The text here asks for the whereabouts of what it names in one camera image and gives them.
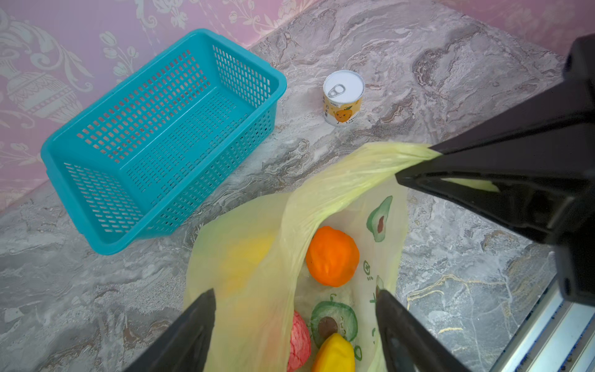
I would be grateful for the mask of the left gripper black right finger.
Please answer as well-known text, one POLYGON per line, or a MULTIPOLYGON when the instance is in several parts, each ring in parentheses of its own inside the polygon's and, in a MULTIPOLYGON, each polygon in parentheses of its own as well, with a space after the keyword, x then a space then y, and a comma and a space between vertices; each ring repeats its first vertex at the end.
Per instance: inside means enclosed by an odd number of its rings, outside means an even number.
POLYGON ((469 371, 387 290, 377 291, 376 318, 387 370, 469 371))

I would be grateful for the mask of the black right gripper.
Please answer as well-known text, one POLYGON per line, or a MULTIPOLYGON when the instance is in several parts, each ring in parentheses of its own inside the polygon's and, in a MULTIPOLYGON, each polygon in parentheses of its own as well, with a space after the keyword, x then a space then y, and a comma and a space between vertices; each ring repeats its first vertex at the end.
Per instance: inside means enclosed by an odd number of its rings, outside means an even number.
POLYGON ((594 306, 594 35, 577 38, 563 81, 486 122, 432 146, 442 154, 486 147, 563 128, 565 180, 526 175, 457 155, 408 167, 403 186, 470 210, 538 243, 557 244, 556 267, 564 299, 594 306))

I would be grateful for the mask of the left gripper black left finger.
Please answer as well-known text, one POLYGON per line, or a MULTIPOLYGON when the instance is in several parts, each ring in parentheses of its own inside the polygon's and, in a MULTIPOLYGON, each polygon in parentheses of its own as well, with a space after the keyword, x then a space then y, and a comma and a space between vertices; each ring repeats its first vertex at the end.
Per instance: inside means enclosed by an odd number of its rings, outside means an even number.
POLYGON ((209 289, 194 300, 127 370, 203 371, 215 325, 215 311, 215 291, 209 289))

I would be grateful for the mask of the yellow toy fruit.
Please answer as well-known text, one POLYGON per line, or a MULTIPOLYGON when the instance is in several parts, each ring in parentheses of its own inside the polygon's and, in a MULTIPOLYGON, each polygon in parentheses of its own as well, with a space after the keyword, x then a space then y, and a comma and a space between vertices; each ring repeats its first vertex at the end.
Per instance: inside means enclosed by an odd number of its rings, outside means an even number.
POLYGON ((312 372, 355 372, 356 358, 350 342, 339 333, 331 335, 319 349, 312 372))

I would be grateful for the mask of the orange toy fruit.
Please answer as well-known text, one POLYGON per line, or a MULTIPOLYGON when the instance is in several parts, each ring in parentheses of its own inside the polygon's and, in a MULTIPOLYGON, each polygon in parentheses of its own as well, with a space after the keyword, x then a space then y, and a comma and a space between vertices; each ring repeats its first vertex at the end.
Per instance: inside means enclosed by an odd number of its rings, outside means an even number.
POLYGON ((359 259, 359 248, 352 237, 330 226, 323 226, 313 236, 305 262, 317 282, 338 288, 352 279, 359 259))

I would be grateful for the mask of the yellow plastic bag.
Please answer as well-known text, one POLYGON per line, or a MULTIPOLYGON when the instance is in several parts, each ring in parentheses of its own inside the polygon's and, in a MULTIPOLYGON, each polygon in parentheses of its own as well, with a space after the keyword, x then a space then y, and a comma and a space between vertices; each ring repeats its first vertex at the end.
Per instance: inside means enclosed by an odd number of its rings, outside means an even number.
POLYGON ((295 191, 255 198, 204 225, 184 305, 215 292, 206 370, 286 370, 294 313, 308 324, 336 314, 356 370, 386 370, 376 292, 395 292, 408 232, 407 191, 395 175, 436 157, 423 144, 365 144, 295 191), (346 233, 359 249, 355 274, 338 288, 319 284, 305 263, 323 226, 346 233))

